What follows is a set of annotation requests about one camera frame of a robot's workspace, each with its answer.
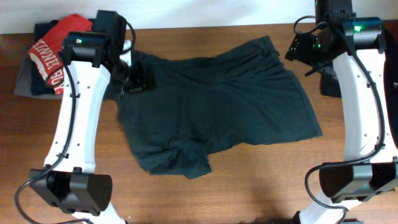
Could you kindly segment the dark green Nike t-shirt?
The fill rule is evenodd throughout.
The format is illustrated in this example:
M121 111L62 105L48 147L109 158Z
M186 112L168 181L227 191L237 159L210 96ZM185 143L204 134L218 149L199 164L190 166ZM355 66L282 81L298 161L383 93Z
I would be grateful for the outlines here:
M116 102L131 152L152 175L194 179L211 172L210 154L235 145L322 136L306 92L268 36L215 57L167 60L137 51L133 60L156 89L130 94L110 83L105 98Z

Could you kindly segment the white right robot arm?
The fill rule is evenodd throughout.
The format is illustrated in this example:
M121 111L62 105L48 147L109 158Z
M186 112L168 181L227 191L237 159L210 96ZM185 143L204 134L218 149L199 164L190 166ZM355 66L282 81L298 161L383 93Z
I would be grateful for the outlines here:
M316 1L312 30L297 31L286 59L338 80L345 120L341 162L315 167L320 191L293 222L346 223L346 214L397 187L397 146L385 93L386 40L378 17L358 17L351 1Z

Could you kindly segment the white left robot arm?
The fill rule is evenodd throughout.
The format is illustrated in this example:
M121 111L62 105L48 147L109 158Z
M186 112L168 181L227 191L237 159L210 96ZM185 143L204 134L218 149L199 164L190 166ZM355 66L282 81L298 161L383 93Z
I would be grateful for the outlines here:
M156 88L155 76L133 60L131 29L114 11L97 12L89 32L71 32L62 42L64 91L52 146L26 185L73 223L122 223L111 203L113 181L95 172L95 138L108 87L117 96Z

